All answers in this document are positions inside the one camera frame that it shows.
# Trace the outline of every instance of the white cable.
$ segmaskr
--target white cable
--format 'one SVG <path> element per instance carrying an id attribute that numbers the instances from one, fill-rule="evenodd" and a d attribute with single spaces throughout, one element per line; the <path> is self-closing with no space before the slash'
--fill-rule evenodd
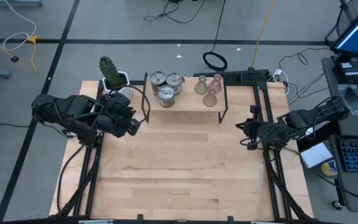
<path id="1" fill-rule="evenodd" d="M 6 2 L 6 4 L 7 4 L 7 6 L 12 10 L 12 12 L 14 12 L 16 15 L 18 15 L 18 16 L 21 17 L 22 19 L 24 19 L 24 20 L 26 20 L 26 21 L 28 21 L 28 22 L 31 22 L 31 23 L 34 25 L 34 31 L 33 31 L 33 33 L 32 33 L 31 35 L 29 35 L 29 34 L 26 33 L 26 32 L 18 32 L 18 33 L 13 34 L 12 36 L 10 36 L 10 37 L 8 37 L 7 39 L 4 40 L 4 42 L 2 43 L 2 46 L 4 47 L 4 49 L 7 50 L 7 51 L 13 51 L 13 50 L 16 50 L 16 49 L 18 49 L 19 47 L 21 47 L 29 38 L 31 38 L 31 37 L 35 34 L 35 31 L 37 30 L 37 25 L 35 24 L 35 22 L 33 22 L 33 21 L 31 21 L 31 20 L 29 20 L 29 19 L 23 17 L 23 16 L 20 15 L 19 13 L 17 13 L 17 12 L 13 9 L 13 7 L 8 3 L 7 0 L 5 0 L 5 2 Z M 19 44 L 17 47 L 15 47 L 15 48 L 13 48 L 13 49 L 7 49 L 7 48 L 5 47 L 5 43 L 6 43 L 9 39 L 11 39 L 12 37 L 14 37 L 14 36 L 16 36 L 16 35 L 20 35 L 20 34 L 26 35 L 27 38 L 24 39 L 24 41 L 23 41 L 21 44 Z"/>
<path id="2" fill-rule="evenodd" d="M 281 70 L 281 69 L 276 69 L 276 71 L 275 71 L 274 74 L 273 74 L 273 81 L 274 81 L 274 82 L 278 82 L 278 80 L 276 80 L 276 79 L 274 78 L 274 76 L 278 75 L 278 76 L 279 76 L 278 78 L 280 78 L 280 75 L 281 75 L 281 74 L 284 74 L 286 82 L 289 83 L 290 81 L 288 81 L 288 76 L 287 76 L 287 74 L 286 74 L 283 70 Z M 290 88 L 287 86 L 287 92 L 285 93 L 285 95 L 288 96 L 289 93 L 290 93 Z"/>

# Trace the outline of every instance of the potted plant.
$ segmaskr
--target potted plant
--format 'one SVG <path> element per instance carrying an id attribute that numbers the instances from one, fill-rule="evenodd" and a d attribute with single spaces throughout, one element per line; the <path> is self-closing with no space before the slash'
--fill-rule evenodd
<path id="1" fill-rule="evenodd" d="M 127 73 L 117 71 L 109 57 L 103 56 L 100 58 L 99 68 L 104 75 L 102 81 L 104 90 L 106 92 L 109 93 L 115 88 L 129 85 L 129 78 Z M 130 99 L 132 96 L 132 88 L 130 87 L 123 87 L 119 89 L 118 92 L 126 96 L 128 99 Z"/>

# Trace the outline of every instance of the pink glass vase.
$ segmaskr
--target pink glass vase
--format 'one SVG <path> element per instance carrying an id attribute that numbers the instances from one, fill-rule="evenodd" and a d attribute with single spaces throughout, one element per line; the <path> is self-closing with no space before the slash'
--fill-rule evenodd
<path id="1" fill-rule="evenodd" d="M 215 74 L 214 79 L 208 85 L 208 89 L 215 90 L 215 93 L 219 93 L 222 90 L 221 80 L 222 80 L 222 76 L 220 74 Z"/>
<path id="2" fill-rule="evenodd" d="M 215 94 L 215 90 L 208 90 L 208 94 L 203 98 L 205 106 L 213 107 L 216 105 L 218 99 L 216 98 Z"/>

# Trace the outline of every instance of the yellow cable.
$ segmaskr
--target yellow cable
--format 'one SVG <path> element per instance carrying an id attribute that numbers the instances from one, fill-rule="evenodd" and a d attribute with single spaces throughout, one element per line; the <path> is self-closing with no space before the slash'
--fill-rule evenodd
<path id="1" fill-rule="evenodd" d="M 9 56 L 10 58 L 14 58 L 13 54 L 9 53 L 9 52 L 8 52 L 7 50 L 5 50 L 1 45 L 0 45 L 0 49 L 1 49 L 3 52 L 5 52 L 6 54 L 8 54 L 8 56 Z M 17 62 L 19 62 L 19 65 L 20 65 L 22 68 L 24 68 L 24 70 L 26 70 L 26 71 L 29 72 L 29 73 L 33 73 L 33 71 L 32 71 L 31 69 L 28 69 L 23 63 L 21 63 L 20 61 L 17 61 Z"/>
<path id="2" fill-rule="evenodd" d="M 34 44 L 34 51 L 32 52 L 32 55 L 31 55 L 31 64 L 32 64 L 32 67 L 34 68 L 34 71 L 38 72 L 37 67 L 35 66 L 35 63 L 34 63 L 34 57 L 35 57 L 36 52 L 37 52 L 37 44 Z"/>
<path id="3" fill-rule="evenodd" d="M 34 63 L 34 57 L 35 57 L 35 53 L 37 52 L 37 39 L 38 39 L 38 36 L 32 36 L 28 39 L 29 42 L 32 42 L 34 44 L 34 51 L 32 52 L 32 55 L 31 55 L 31 64 L 32 64 L 32 67 L 34 68 L 34 71 L 37 73 L 38 70 L 37 70 L 37 66 L 35 66 L 35 63 Z"/>
<path id="4" fill-rule="evenodd" d="M 267 15 L 266 15 L 266 17 L 265 17 L 264 24 L 262 25 L 262 28 L 260 29 L 259 36 L 258 36 L 258 40 L 256 41 L 256 47 L 255 47 L 255 52 L 254 52 L 254 59 L 252 60 L 251 68 L 254 67 L 254 63 L 255 63 L 255 60 L 256 60 L 256 55 L 257 55 L 258 47 L 259 47 L 259 41 L 260 41 L 260 38 L 262 37 L 262 33 L 264 32 L 264 28 L 265 28 L 266 23 L 267 23 L 267 21 L 268 21 L 268 19 L 269 19 L 269 15 L 270 15 L 270 13 L 271 13 L 272 10 L 273 10 L 274 2 L 275 2 L 275 0 L 272 0 L 272 1 L 270 2 L 270 7 L 269 7 L 268 12 L 267 12 Z"/>

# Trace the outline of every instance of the white pot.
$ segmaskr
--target white pot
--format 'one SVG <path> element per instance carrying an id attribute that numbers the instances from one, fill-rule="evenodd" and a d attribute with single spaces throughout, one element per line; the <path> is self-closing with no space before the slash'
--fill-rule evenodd
<path id="1" fill-rule="evenodd" d="M 128 78 L 127 73 L 126 72 L 120 72 L 120 71 L 118 71 L 118 73 L 120 73 L 121 75 L 125 76 L 125 79 L 126 79 L 126 84 L 125 85 L 129 85 L 129 78 Z M 107 88 L 107 86 L 106 86 L 106 78 L 103 78 L 102 81 L 103 81 L 104 90 L 107 93 L 111 92 L 111 90 L 109 88 Z M 126 96 L 128 99 L 131 99 L 131 97 L 132 97 L 132 88 L 131 87 L 121 88 L 120 90 L 118 90 L 118 92 L 123 94 L 124 96 Z"/>

